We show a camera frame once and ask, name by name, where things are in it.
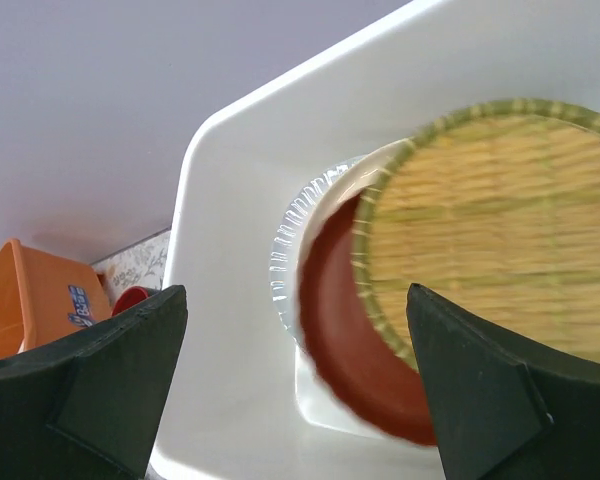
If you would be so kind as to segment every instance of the sticker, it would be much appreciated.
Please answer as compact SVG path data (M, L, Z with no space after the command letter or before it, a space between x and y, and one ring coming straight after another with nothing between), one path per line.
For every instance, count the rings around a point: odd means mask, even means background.
M69 295L73 301L73 308L75 313L69 313L69 321L76 327L91 327L96 324L96 321L91 315L91 308L89 306L89 297L87 292L83 288L69 285Z

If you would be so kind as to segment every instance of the brown plate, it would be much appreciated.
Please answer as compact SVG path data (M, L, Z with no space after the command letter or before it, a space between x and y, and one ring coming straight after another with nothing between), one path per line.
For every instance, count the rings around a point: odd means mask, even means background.
M318 375L360 418L396 437L435 445L420 376L383 342L357 296L350 255L359 199L327 219L301 267L305 348Z

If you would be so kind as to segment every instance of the white bin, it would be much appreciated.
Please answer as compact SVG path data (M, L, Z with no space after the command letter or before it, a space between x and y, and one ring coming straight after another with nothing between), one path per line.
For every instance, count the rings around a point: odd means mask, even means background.
M600 111L600 2L414 0L213 115L187 150L165 284L189 325L151 463L167 480L439 479L401 442L308 423L268 287L282 209L339 161L468 104Z

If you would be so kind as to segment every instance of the orange bin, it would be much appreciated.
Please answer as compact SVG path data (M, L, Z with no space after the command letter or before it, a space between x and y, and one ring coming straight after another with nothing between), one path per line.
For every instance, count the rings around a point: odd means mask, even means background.
M0 250L0 359L111 316L95 271L9 240Z

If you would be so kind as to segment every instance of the round woven mat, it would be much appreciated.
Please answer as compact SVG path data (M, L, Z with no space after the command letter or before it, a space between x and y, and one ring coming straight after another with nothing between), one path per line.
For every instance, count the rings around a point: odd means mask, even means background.
M600 114L515 99L438 119L364 192L352 263L376 331L415 369L414 282L600 363Z

